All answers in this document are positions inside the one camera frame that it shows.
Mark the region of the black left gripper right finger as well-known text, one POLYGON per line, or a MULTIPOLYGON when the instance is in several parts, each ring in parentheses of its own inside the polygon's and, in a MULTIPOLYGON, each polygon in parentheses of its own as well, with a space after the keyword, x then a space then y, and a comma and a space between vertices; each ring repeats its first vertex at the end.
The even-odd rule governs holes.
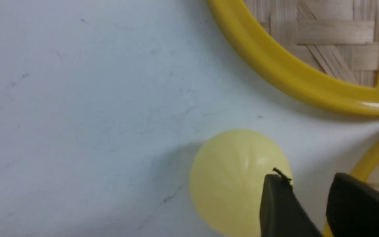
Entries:
POLYGON ((326 218, 334 237, 379 237, 379 191, 349 174, 335 174, 326 218))

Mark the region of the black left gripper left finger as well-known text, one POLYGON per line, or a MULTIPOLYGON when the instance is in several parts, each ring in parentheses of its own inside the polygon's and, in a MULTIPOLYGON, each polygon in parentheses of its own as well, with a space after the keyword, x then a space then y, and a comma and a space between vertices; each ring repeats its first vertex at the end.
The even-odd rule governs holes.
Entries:
POLYGON ((322 237, 293 192, 291 178, 277 168, 265 175, 259 210, 262 237, 322 237))

